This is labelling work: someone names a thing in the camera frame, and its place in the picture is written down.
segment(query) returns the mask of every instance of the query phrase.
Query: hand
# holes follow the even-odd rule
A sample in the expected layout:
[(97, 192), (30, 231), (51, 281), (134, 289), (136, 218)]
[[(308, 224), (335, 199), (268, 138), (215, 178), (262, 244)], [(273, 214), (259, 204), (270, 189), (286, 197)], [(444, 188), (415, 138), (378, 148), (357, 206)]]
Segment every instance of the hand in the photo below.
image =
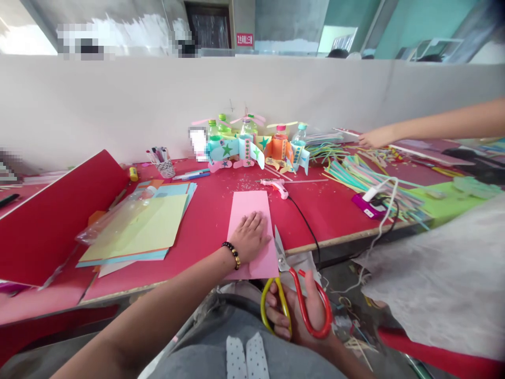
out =
[[(319, 297), (312, 271), (308, 271), (305, 275), (305, 287), (308, 295), (305, 300), (305, 306), (310, 323), (315, 330), (321, 330), (326, 321), (326, 312), (322, 300)], [(312, 337), (305, 327), (304, 319), (301, 316), (300, 304), (298, 303), (296, 292), (284, 285), (282, 289), (284, 290), (286, 302), (288, 303), (293, 335), (291, 336), (289, 333), (288, 318), (280, 311), (281, 304), (277, 296), (278, 288), (275, 282), (273, 282), (266, 296), (266, 302), (270, 305), (267, 307), (266, 312), (268, 319), (274, 323), (275, 334), (285, 340), (290, 340), (292, 337), (292, 341), (297, 345), (305, 346), (317, 353), (321, 353), (321, 349), (325, 348), (329, 344), (329, 341), (335, 338), (335, 335), (330, 332), (328, 337), (324, 340)]]
[(238, 252), (241, 263), (253, 261), (259, 252), (270, 242), (271, 237), (264, 235), (267, 218), (261, 212), (252, 212), (242, 217), (229, 242)]
[(363, 133), (359, 137), (359, 144), (364, 147), (381, 148), (387, 146), (400, 138), (397, 137), (393, 125), (383, 126), (372, 130), (368, 133)]

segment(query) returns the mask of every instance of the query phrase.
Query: beaded bracelet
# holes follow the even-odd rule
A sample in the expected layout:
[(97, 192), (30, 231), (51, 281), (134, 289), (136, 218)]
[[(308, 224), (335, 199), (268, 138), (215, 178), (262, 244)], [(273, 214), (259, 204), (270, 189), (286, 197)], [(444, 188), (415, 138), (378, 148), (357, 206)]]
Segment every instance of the beaded bracelet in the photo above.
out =
[(230, 244), (228, 241), (223, 242), (221, 247), (223, 247), (223, 246), (226, 246), (227, 248), (229, 248), (231, 250), (231, 253), (235, 257), (235, 263), (236, 263), (235, 269), (238, 270), (240, 268), (240, 258), (238, 257), (238, 251), (236, 251), (235, 247), (232, 244)]

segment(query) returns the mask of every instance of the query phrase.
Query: green star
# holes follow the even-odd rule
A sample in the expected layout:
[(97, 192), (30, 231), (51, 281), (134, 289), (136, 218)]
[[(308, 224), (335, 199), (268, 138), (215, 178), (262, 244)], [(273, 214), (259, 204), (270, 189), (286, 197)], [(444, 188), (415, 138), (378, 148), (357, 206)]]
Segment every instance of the green star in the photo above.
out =
[(228, 144), (226, 144), (226, 146), (223, 146), (223, 157), (225, 157), (226, 155), (231, 155), (230, 152), (231, 152), (231, 147), (228, 147)]
[(265, 150), (267, 148), (267, 144), (268, 144), (268, 139), (263, 137), (263, 141), (260, 142), (260, 145), (263, 146), (263, 150)]

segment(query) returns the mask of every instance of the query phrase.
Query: red sign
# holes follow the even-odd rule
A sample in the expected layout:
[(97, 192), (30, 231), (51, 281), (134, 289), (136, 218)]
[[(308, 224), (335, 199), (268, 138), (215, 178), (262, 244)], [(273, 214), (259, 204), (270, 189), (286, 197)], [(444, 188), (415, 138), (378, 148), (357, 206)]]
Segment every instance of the red sign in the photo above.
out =
[(253, 46), (252, 33), (237, 33), (237, 46)]

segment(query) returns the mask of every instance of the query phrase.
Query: scissors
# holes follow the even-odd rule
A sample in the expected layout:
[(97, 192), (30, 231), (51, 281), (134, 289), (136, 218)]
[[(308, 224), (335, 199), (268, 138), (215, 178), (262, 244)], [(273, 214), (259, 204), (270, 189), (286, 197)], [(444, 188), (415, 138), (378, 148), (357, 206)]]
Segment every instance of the scissors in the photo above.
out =
[(438, 167), (438, 166), (435, 166), (434, 164), (432, 163), (427, 163), (427, 162), (423, 162), (423, 161), (418, 161), (417, 159), (411, 159), (412, 162), (415, 162), (415, 163), (418, 163), (420, 165), (423, 165), (423, 166), (426, 166), (426, 167), (429, 167), (430, 169), (432, 170), (435, 170), (436, 172), (442, 174), (442, 175), (445, 175), (445, 176), (450, 176), (450, 177), (456, 177), (456, 176), (465, 176), (463, 174), (460, 174), (459, 172), (456, 172), (456, 171), (452, 171), (452, 170), (449, 170), (449, 169), (446, 169), (446, 168), (441, 168), (441, 167)]
[[(325, 306), (325, 312), (326, 312), (326, 321), (324, 326), (322, 327), (321, 330), (315, 330), (309, 320), (309, 316), (307, 315), (307, 308), (305, 307), (305, 299), (304, 296), (301, 292), (301, 287), (300, 287), (300, 280), (298, 279), (298, 274), (296, 273), (295, 269), (290, 267), (288, 263), (286, 262), (286, 253), (284, 251), (284, 248), (282, 246), (282, 241), (280, 239), (279, 231), (277, 230), (277, 226), (275, 226), (275, 248), (276, 248), (276, 253), (277, 253), (277, 262), (279, 264), (279, 271), (288, 271), (292, 276), (293, 279), (295, 280), (295, 287), (296, 287), (296, 293), (298, 294), (298, 302), (300, 303), (300, 310), (301, 310), (301, 315), (304, 319), (305, 327), (307, 328), (308, 332), (315, 338), (323, 339), (328, 336), (331, 330), (331, 322), (333, 320), (333, 313), (331, 312), (331, 305), (330, 305), (330, 300), (328, 299), (328, 296), (326, 295), (325, 290), (322, 289), (322, 287), (316, 282), (317, 290), (319, 291), (319, 295), (322, 297), (322, 301)], [(305, 272), (303, 270), (299, 270), (298, 273), (305, 277)], [(289, 308), (288, 308), (288, 303), (286, 302), (286, 297), (284, 296), (284, 291), (282, 290), (282, 285), (280, 283), (280, 278), (270, 278), (267, 281), (267, 284), (265, 285), (265, 288), (263, 289), (263, 293), (261, 295), (261, 320), (263, 321), (263, 324), (267, 327), (268, 330), (271, 331), (272, 334), (274, 334), (274, 331), (272, 330), (270, 323), (268, 322), (267, 318), (267, 313), (266, 313), (266, 296), (268, 291), (270, 290), (270, 286), (272, 283), (275, 281), (277, 284), (277, 288), (279, 290), (279, 298), (280, 302), (282, 305), (282, 312), (284, 313), (284, 316), (286, 316), (289, 320), (289, 332), (292, 333), (291, 330), (291, 316), (289, 315)]]

